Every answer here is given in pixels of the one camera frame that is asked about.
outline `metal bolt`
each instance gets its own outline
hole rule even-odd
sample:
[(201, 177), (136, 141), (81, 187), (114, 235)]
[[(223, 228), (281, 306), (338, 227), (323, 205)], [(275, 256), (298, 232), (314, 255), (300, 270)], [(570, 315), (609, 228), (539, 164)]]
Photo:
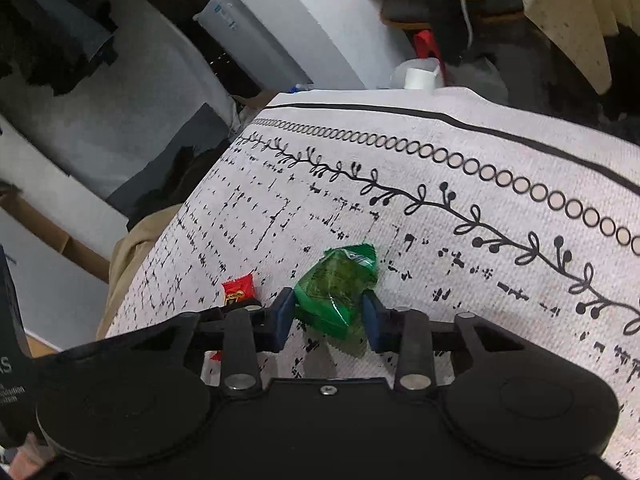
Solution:
[(329, 386), (328, 384), (320, 387), (320, 393), (323, 395), (331, 396), (338, 393), (338, 388), (335, 386)]
[(431, 386), (431, 379), (426, 375), (407, 374), (400, 377), (400, 384), (407, 390), (423, 390)]
[(233, 374), (225, 379), (225, 384), (231, 390), (248, 390), (255, 386), (255, 378), (249, 374)]

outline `beige fabric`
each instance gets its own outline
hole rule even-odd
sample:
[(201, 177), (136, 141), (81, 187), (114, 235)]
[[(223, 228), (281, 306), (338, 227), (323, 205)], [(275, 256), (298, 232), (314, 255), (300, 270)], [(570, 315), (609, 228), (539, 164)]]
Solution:
[(127, 236), (116, 243), (109, 267), (107, 307), (98, 327), (96, 339), (105, 337), (138, 268), (181, 206), (182, 204), (174, 205), (147, 216)]

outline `white tablecloth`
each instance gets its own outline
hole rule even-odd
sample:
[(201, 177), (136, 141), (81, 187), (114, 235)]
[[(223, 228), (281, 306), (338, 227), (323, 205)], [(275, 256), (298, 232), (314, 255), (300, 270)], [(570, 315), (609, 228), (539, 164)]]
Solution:
[[(640, 150), (464, 89), (280, 95), (212, 168), (142, 265), (109, 335), (269, 302), (330, 247), (370, 242), (386, 306), (470, 310), (603, 377), (626, 475), (640, 416)], [(391, 378), (392, 355), (294, 322), (266, 377)], [(446, 356), (441, 381), (450, 381)]]

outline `circle pattern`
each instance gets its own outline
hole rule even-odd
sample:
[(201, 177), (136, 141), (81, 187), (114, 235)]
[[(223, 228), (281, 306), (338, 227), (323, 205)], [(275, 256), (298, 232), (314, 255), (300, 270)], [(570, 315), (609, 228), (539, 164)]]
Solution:
[(468, 158), (462, 166), (462, 171), (468, 175), (474, 175), (480, 170), (480, 161), (476, 158)]
[(577, 198), (572, 198), (564, 206), (564, 212), (571, 220), (580, 218), (583, 211), (584, 206), (582, 205), (582, 202), (580, 202)]
[(447, 160), (448, 156), (449, 156), (449, 152), (447, 151), (446, 148), (438, 148), (435, 152), (433, 152), (432, 158), (434, 162), (441, 164), (445, 160)]
[(549, 194), (549, 188), (544, 184), (534, 184), (529, 190), (533, 202), (544, 202)]
[(531, 181), (526, 176), (519, 176), (513, 181), (513, 190), (519, 194), (524, 195), (531, 189)]
[(616, 234), (616, 223), (608, 216), (605, 216), (600, 220), (600, 232), (605, 236), (613, 236)]
[(500, 187), (509, 187), (513, 181), (513, 173), (509, 170), (499, 171), (495, 176), (495, 183)]
[(631, 233), (629, 232), (629, 229), (626, 227), (619, 227), (616, 231), (616, 240), (618, 240), (618, 243), (623, 247), (628, 246), (631, 243)]
[(385, 148), (386, 150), (395, 150), (398, 153), (406, 153), (408, 155), (415, 155), (417, 153), (420, 158), (431, 158), (436, 164), (441, 164), (446, 161), (447, 166), (452, 170), (462, 168), (463, 173), (466, 175), (473, 176), (478, 174), (480, 180), (484, 182), (495, 180), (495, 183), (499, 187), (511, 187), (516, 194), (524, 195), (528, 193), (534, 202), (540, 203), (546, 201), (549, 209), (552, 211), (561, 211), (564, 209), (567, 217), (572, 220), (582, 218), (582, 222), (589, 228), (599, 226), (602, 235), (606, 237), (613, 237), (615, 235), (619, 245), (623, 247), (631, 246), (633, 254), (640, 256), (640, 235), (633, 237), (627, 227), (616, 227), (613, 219), (608, 216), (601, 217), (596, 208), (592, 206), (585, 208), (577, 198), (567, 200), (564, 193), (560, 190), (549, 192), (548, 187), (541, 182), (531, 185), (531, 181), (526, 176), (514, 178), (510, 170), (498, 171), (493, 164), (482, 165), (476, 158), (465, 158), (465, 156), (459, 152), (449, 153), (446, 148), (436, 148), (430, 142), (421, 144), (418, 140), (409, 140), (405, 137), (398, 139), (396, 136), (388, 137), (386, 135), (369, 132), (339, 130), (326, 126), (293, 123), (291, 121), (278, 119), (257, 118), (252, 124), (273, 126), (281, 130), (314, 137), (348, 140), (349, 142), (357, 142), (358, 144), (366, 144), (367, 146), (375, 146), (376, 148)]
[(546, 202), (549, 204), (549, 208), (553, 211), (560, 211), (564, 209), (564, 204), (566, 204), (566, 197), (562, 191), (552, 191), (549, 193), (549, 196), (546, 199)]
[(480, 180), (484, 180), (485, 182), (489, 182), (495, 178), (495, 174), (497, 170), (493, 164), (485, 164), (482, 168), (480, 168)]
[(587, 227), (596, 227), (600, 223), (600, 213), (593, 207), (588, 207), (582, 213), (582, 221)]

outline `vine pattern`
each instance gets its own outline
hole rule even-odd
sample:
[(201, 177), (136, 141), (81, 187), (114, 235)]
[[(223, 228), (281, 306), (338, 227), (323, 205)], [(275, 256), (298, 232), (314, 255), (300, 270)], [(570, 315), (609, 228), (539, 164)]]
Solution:
[(367, 146), (385, 150), (405, 152), (407, 155), (417, 154), (420, 158), (430, 158), (436, 164), (447, 165), (456, 170), (462, 168), (466, 175), (477, 174), (483, 182), (495, 181), (499, 187), (512, 187), (517, 194), (528, 194), (534, 202), (546, 202), (552, 211), (564, 210), (571, 220), (582, 219), (588, 228), (600, 227), (600, 232), (606, 237), (614, 237), (621, 247), (630, 247), (635, 256), (640, 256), (640, 235), (632, 236), (631, 231), (623, 225), (617, 226), (609, 216), (600, 217), (600, 213), (592, 206), (585, 207), (577, 198), (567, 199), (560, 190), (549, 191), (541, 182), (532, 183), (525, 176), (514, 177), (509, 170), (498, 171), (493, 164), (482, 165), (476, 158), (465, 158), (462, 153), (449, 153), (446, 148), (436, 148), (430, 142), (422, 143), (407, 138), (388, 137), (369, 132), (340, 130), (328, 126), (313, 126), (311, 124), (295, 123), (279, 119), (256, 118), (252, 122), (258, 126), (270, 126), (279, 130), (305, 134), (313, 137), (323, 137), (345, 142), (357, 142)]
[(240, 145), (251, 143), (252, 149), (260, 146), (261, 152), (265, 150), (276, 152), (274, 157), (278, 160), (277, 163), (286, 165), (288, 168), (306, 164), (310, 166), (309, 173), (316, 178), (322, 178), (329, 174), (329, 182), (334, 182), (343, 176), (352, 182), (363, 183), (364, 186), (360, 189), (360, 195), (371, 195), (369, 199), (369, 205), (371, 206), (376, 205), (378, 202), (381, 202), (383, 206), (388, 206), (392, 200), (404, 198), (408, 201), (408, 205), (403, 210), (406, 216), (413, 215), (423, 207), (443, 210), (460, 221), (460, 224), (453, 229), (453, 234), (462, 236), (470, 232), (484, 231), (488, 233), (484, 236), (475, 236), (471, 242), (473, 247), (482, 248), (487, 246), (488, 251), (494, 254), (498, 253), (501, 248), (513, 248), (519, 252), (514, 259), (515, 265), (526, 266), (536, 260), (540, 260), (547, 267), (572, 282), (567, 290), (569, 294), (579, 296), (585, 292), (590, 292), (595, 299), (588, 302), (579, 301), (575, 307), (575, 311), (578, 314), (585, 314), (587, 308), (589, 308), (591, 318), (598, 319), (601, 312), (607, 308), (621, 308), (634, 315), (634, 318), (625, 325), (623, 335), (631, 336), (640, 332), (640, 298), (638, 308), (628, 303), (611, 300), (601, 294), (593, 286), (594, 268), (591, 262), (584, 264), (582, 275), (569, 272), (567, 265), (574, 258), (572, 252), (564, 248), (564, 238), (562, 236), (557, 236), (554, 239), (556, 254), (554, 258), (550, 258), (540, 251), (540, 240), (535, 232), (530, 231), (527, 234), (526, 244), (520, 243), (511, 240), (494, 226), (483, 222), (481, 209), (478, 205), (473, 204), (469, 208), (469, 216), (454, 209), (452, 203), (456, 199), (456, 193), (449, 189), (447, 182), (442, 182), (438, 186), (441, 200), (435, 202), (427, 199), (428, 189), (425, 184), (419, 184), (415, 193), (392, 186), (385, 186), (380, 182), (377, 168), (372, 168), (368, 176), (362, 176), (362, 165), (355, 161), (351, 164), (343, 164), (341, 160), (338, 160), (335, 163), (335, 167), (331, 167), (329, 164), (322, 162), (322, 155), (317, 154), (314, 147), (308, 146), (305, 153), (297, 152), (293, 154), (287, 151), (289, 143), (283, 144), (282, 140), (281, 137), (263, 140), (262, 136), (255, 132), (248, 137), (241, 136), (238, 138)]

